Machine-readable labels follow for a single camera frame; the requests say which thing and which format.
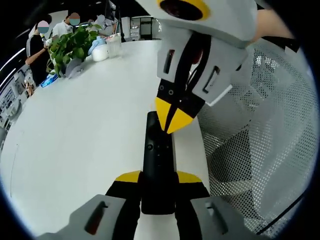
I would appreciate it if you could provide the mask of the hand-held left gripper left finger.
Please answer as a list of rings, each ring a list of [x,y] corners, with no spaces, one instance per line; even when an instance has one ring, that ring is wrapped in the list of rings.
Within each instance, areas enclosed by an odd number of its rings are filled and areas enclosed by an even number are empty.
[[[38,240],[133,240],[140,218],[141,171],[118,176],[105,195],[98,194],[71,213],[68,224]]]

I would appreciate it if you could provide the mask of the person's right hand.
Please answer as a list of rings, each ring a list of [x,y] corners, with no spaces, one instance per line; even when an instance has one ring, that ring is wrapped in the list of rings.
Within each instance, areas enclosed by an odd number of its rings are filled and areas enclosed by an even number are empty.
[[[250,43],[254,43],[263,37],[295,39],[284,21],[272,9],[260,9],[257,11],[255,34]]]

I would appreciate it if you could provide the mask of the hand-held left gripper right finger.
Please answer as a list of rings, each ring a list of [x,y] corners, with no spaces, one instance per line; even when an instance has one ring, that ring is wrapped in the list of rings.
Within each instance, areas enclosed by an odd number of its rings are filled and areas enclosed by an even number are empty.
[[[219,196],[211,196],[199,177],[177,172],[175,219],[181,240],[260,240],[240,212]]]

